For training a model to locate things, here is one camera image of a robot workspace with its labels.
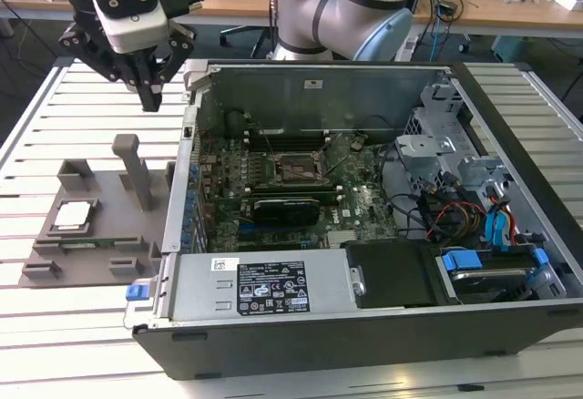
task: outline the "red wire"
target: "red wire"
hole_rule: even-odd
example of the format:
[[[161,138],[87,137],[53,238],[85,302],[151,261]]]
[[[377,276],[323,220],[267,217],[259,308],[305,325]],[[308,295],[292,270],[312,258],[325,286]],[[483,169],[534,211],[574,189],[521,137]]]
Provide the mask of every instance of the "red wire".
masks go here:
[[[489,197],[490,201],[492,201],[493,203],[498,203],[498,200],[496,200],[495,197]],[[505,206],[505,211],[508,213],[508,215],[510,216],[510,233],[508,235],[510,235],[510,243],[513,246],[517,245],[517,225],[514,219],[514,215],[512,214],[512,212],[510,212],[510,210],[508,209],[508,206]]]
[[[437,224],[437,222],[445,215],[445,212],[451,208],[452,206],[459,206],[459,205],[466,205],[466,206],[470,206],[472,208],[476,208],[477,210],[479,210],[480,212],[482,212],[484,215],[486,215],[486,212],[478,205],[476,205],[475,203],[470,203],[469,201],[452,201],[451,203],[448,203],[447,205],[444,206],[444,208],[441,210],[441,212],[437,215],[437,218],[435,219],[435,224]],[[434,232],[434,229],[430,229],[426,234],[425,237],[429,237],[429,235],[431,235]]]

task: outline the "wooden desk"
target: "wooden desk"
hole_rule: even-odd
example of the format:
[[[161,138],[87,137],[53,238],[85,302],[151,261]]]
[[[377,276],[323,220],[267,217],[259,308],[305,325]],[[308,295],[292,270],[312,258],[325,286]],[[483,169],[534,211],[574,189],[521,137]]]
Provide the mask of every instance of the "wooden desk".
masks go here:
[[[464,4],[464,13],[452,25],[454,33],[583,37],[583,12],[569,12],[548,0],[512,4],[502,0],[464,0]],[[429,0],[420,0],[415,21],[426,22],[429,12]]]
[[[23,18],[70,20],[65,0],[6,0]],[[453,33],[541,37],[583,37],[583,12],[568,12],[546,0],[505,4],[502,0],[464,0],[465,11],[453,24]],[[179,18],[185,24],[266,26],[268,0],[206,0],[202,9]],[[0,7],[0,17],[14,17]],[[428,0],[421,0],[414,15],[414,32],[429,17]]]
[[[67,0],[6,0],[19,15],[29,19],[71,20],[71,4]],[[267,26],[269,0],[205,0],[203,7],[179,18],[185,24],[218,24]],[[0,4],[0,17],[14,15]]]

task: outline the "office chair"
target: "office chair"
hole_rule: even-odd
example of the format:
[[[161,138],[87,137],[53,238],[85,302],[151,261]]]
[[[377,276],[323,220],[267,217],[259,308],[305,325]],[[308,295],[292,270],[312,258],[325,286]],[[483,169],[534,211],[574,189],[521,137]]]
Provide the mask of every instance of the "office chair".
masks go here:
[[[221,30],[219,35],[219,44],[220,46],[230,46],[229,41],[227,40],[228,35],[235,35],[237,33],[245,33],[245,32],[252,32],[255,30],[261,30],[261,34],[259,35],[259,39],[255,43],[251,51],[251,59],[254,59],[257,56],[257,53],[263,46],[265,39],[270,39],[270,28],[269,27],[260,27],[260,26],[239,26],[228,28],[226,30]]]

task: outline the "sticker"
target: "sticker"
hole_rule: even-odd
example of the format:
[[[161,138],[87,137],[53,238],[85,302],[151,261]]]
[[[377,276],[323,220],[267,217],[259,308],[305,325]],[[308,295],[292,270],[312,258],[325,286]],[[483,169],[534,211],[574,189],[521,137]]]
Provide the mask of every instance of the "sticker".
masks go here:
[[[210,271],[236,271],[239,258],[213,258],[210,263]]]
[[[237,270],[237,311],[240,315],[310,311],[303,261],[239,264]]]
[[[304,80],[304,89],[322,89],[324,87],[323,80]]]
[[[63,249],[95,249],[96,245],[92,242],[79,242],[77,244],[61,244]]]

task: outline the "power connector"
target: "power connector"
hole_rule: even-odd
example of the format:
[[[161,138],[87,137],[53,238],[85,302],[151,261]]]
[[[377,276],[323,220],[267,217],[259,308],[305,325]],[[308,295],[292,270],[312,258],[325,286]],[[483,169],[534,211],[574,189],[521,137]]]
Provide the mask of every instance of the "power connector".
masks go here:
[[[451,1],[440,0],[435,4],[435,11],[441,17],[451,19],[455,16],[455,12],[457,12],[457,4]]]

